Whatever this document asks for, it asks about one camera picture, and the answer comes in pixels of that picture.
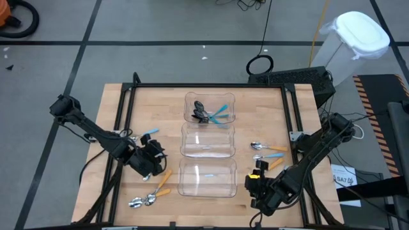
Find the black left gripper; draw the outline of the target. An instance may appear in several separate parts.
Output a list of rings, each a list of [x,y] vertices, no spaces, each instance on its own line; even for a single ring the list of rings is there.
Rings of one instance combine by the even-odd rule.
[[[126,164],[139,173],[142,177],[157,176],[165,171],[167,155],[164,148],[150,134],[140,138],[142,146],[135,146],[126,159]]]

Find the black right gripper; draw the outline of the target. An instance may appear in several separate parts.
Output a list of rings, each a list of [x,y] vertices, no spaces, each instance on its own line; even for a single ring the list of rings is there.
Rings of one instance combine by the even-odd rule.
[[[244,186],[249,191],[252,197],[251,207],[259,210],[266,216],[272,216],[282,203],[281,196],[276,191],[275,184],[283,175],[281,171],[275,178],[265,176],[268,169],[268,163],[262,160],[256,161],[256,169],[252,174],[260,175],[258,179],[251,179],[247,175],[245,177]]]

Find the clear plastic bin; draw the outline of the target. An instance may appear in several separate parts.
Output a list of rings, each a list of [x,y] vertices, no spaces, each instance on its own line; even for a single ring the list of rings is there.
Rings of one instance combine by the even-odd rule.
[[[234,135],[233,125],[184,123],[180,152],[191,158],[230,158],[236,151]]]
[[[209,123],[198,123],[198,119],[192,117],[194,107],[194,102],[199,101],[204,105],[204,109],[209,114],[214,114],[223,105],[227,105],[228,108],[221,112],[221,114],[229,114],[229,118],[218,118],[217,120],[220,124]],[[231,124],[236,119],[235,116],[235,96],[232,93],[224,94],[206,94],[206,93],[195,93],[188,92],[185,95],[185,104],[183,117],[187,123],[198,125],[200,128],[211,127],[211,128],[223,128],[228,129]]]
[[[232,158],[183,158],[179,163],[178,193],[191,197],[234,197],[236,162]]]

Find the white paper sign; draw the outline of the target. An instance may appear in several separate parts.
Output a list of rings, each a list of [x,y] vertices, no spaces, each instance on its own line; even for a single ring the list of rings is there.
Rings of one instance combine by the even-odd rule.
[[[333,179],[336,180],[336,188],[357,185],[356,172],[353,167],[332,164]]]

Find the dark grey equipment stand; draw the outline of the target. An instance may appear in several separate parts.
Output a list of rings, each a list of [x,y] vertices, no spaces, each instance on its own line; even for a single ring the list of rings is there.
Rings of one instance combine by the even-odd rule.
[[[361,200],[397,219],[399,230],[409,230],[409,101],[389,102],[389,118],[402,175],[337,189],[340,201]]]

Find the black hazard-striped floor mat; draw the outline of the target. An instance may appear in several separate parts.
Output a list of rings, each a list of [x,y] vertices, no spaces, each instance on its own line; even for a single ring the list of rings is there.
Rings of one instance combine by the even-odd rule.
[[[355,75],[355,87],[374,131],[387,169],[395,178],[403,175],[403,166],[396,146],[394,131],[388,115],[389,102],[409,99],[409,90],[396,74]]]

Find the white lidded trash bin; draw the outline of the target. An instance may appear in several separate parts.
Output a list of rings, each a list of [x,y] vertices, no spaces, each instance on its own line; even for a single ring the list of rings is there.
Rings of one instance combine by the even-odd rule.
[[[334,86],[352,76],[366,61],[381,58],[390,45],[385,30],[359,11],[339,15],[321,26],[319,33],[327,37],[311,66],[325,67],[332,74]]]

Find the orange vacuum cleaner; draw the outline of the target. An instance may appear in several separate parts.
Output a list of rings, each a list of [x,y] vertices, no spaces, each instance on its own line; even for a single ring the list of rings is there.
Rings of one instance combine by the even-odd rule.
[[[15,5],[15,0],[0,0],[0,27],[20,27],[21,21],[12,16],[12,9]]]

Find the black aluminium table frame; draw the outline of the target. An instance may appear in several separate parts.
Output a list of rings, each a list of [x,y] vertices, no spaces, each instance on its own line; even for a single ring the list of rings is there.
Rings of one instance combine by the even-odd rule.
[[[243,183],[245,176],[251,173],[255,162],[251,160],[252,150],[249,143],[261,141],[289,148],[289,137],[282,104],[281,90],[277,88],[250,87],[250,84],[227,83],[178,83],[158,84],[142,83],[136,89],[134,107],[130,120],[131,129],[140,134],[151,128],[159,128],[155,138],[166,149],[169,155],[167,166],[173,170],[165,184],[171,188],[168,195],[159,197],[159,201],[150,207],[131,209],[128,202],[131,198],[146,195],[153,191],[162,176],[151,178],[147,182],[129,166],[124,167],[119,188],[118,203],[114,217],[115,226],[169,227],[175,222],[176,227],[205,227],[250,229],[249,221],[257,213],[250,207],[251,197]],[[97,94],[98,113],[93,111],[91,119],[103,129],[113,130],[116,119],[122,84],[105,84],[102,93]],[[186,93],[235,95],[236,120],[235,148],[233,158],[237,164],[238,192],[232,198],[187,197],[177,192],[178,165],[183,158],[180,153],[181,126],[184,98]],[[320,119],[314,101],[313,89],[308,84],[295,84],[300,117],[304,131],[315,132],[321,128]],[[107,153],[98,157],[87,167],[82,177],[72,222],[78,221],[91,208],[100,195],[107,165]],[[337,198],[335,182],[327,157],[313,170],[314,187],[318,197],[333,216],[343,222],[341,207]],[[271,217],[263,217],[262,226],[268,227],[302,227],[300,205],[285,210],[278,210]]]

